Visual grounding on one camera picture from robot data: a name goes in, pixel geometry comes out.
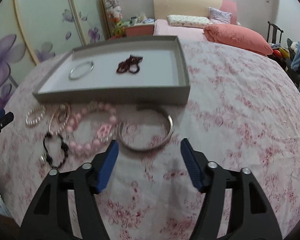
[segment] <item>box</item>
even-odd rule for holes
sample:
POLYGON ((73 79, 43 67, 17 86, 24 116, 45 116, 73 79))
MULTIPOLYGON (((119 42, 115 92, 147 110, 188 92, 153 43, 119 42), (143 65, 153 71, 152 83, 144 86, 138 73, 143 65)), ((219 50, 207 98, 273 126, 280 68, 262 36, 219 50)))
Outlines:
POLYGON ((42 104, 105 101, 184 105, 189 93, 186 62, 176 36, 121 38, 73 49, 33 91, 42 104), (143 57, 140 72, 116 73, 118 64, 130 54, 143 57), (69 73, 75 66, 91 61, 94 61, 94 68, 88 75, 69 80, 69 73))

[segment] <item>pink beaded bracelet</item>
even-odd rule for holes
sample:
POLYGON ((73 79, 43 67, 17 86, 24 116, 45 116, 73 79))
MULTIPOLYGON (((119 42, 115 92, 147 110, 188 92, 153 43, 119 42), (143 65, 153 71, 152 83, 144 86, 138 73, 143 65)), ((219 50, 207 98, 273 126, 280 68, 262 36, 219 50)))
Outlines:
POLYGON ((77 154, 81 154, 83 151, 86 153, 91 153, 92 151, 99 149, 102 144, 111 141, 114 136, 115 129, 113 128, 117 124, 117 117, 115 116, 116 110, 111 104, 105 104, 103 102, 91 102, 87 107, 82 108, 79 113, 73 113, 70 117, 68 126, 66 127, 66 131, 73 132, 77 130, 82 117, 95 111, 108 112, 110 114, 109 123, 104 123, 101 125, 97 131, 97 138, 94 138, 91 143, 86 142, 82 145, 75 141, 70 141, 70 149, 77 154))

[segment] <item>white bedspread with red flowers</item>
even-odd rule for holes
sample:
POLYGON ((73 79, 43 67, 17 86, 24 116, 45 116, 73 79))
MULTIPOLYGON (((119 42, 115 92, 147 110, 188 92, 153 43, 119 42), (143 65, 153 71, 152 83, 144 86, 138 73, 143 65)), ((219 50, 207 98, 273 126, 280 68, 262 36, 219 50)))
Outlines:
MULTIPOLYGON (((180 154, 183 138, 226 169, 249 167, 286 236, 300 219, 298 90, 282 68, 266 57, 204 41, 182 41, 182 47, 191 92, 186 106, 165 106, 174 121, 171 140, 150 154, 120 148, 108 187, 96 197, 110 239, 190 237, 204 195, 197 193, 187 174, 180 154)), ((50 169, 39 163, 48 117, 30 129, 25 116, 37 104, 31 94, 34 86, 58 60, 60 56, 37 66, 6 106, 15 120, 0 134, 0 189, 18 224, 50 169)), ((117 106, 117 112, 127 122, 129 143, 155 144, 162 139, 164 120, 156 114, 136 114, 133 106, 117 106)), ((79 128, 80 136, 91 136, 94 122, 86 121, 79 128)), ((72 154, 61 171, 76 169, 92 158, 72 154)), ((226 196, 220 236, 226 233, 229 219, 229 191, 226 196)), ((80 236, 73 192, 69 198, 74 234, 80 236)))

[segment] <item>nightstand drawer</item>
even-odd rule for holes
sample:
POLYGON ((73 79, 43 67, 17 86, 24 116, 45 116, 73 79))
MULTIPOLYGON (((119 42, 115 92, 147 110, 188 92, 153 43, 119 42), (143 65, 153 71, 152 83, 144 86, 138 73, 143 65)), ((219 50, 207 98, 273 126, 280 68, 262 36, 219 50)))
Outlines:
POLYGON ((153 35, 154 25, 137 25, 125 28, 127 37, 153 35))

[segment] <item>white pearl bracelet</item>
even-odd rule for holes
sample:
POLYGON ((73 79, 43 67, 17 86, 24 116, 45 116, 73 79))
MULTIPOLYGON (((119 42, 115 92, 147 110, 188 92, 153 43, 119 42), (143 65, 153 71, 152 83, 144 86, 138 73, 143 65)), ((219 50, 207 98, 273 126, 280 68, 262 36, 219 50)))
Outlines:
POLYGON ((26 116, 26 125, 30 127, 36 126, 43 118, 43 116, 46 114, 46 108, 45 106, 36 106, 35 108, 31 109, 27 116, 26 116), (42 113, 36 117, 34 120, 29 120, 30 116, 38 111, 42 111, 42 113))
POLYGON ((55 136, 60 134, 66 128, 66 126, 68 124, 70 113, 71 113, 71 107, 69 104, 62 104, 61 106, 57 107, 57 109, 53 112, 52 117, 49 122, 49 133, 51 133, 52 135, 55 135, 55 136), (51 125, 52 125, 53 119, 56 116, 58 116, 58 114, 60 114, 60 111, 66 112, 66 119, 57 131, 52 131, 51 125))

